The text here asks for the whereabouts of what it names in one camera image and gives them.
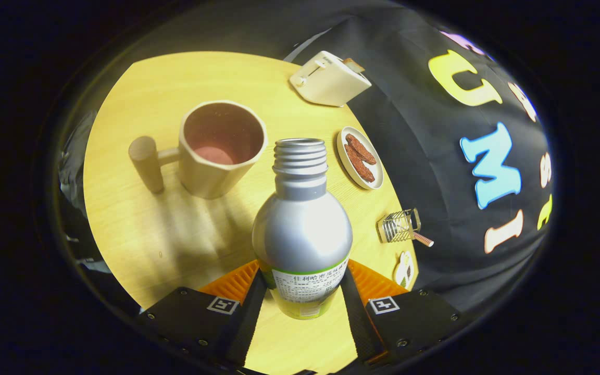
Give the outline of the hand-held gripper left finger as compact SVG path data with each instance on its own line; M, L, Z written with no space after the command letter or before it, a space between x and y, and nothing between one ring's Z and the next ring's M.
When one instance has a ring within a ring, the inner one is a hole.
M226 370L245 365L267 291L255 260L196 290L177 287L138 316L172 351Z

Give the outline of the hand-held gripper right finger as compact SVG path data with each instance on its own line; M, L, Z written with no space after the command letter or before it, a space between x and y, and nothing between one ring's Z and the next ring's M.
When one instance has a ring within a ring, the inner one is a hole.
M357 358L350 369L393 372L456 339L474 317L430 290L408 291L361 263L348 261L341 280Z

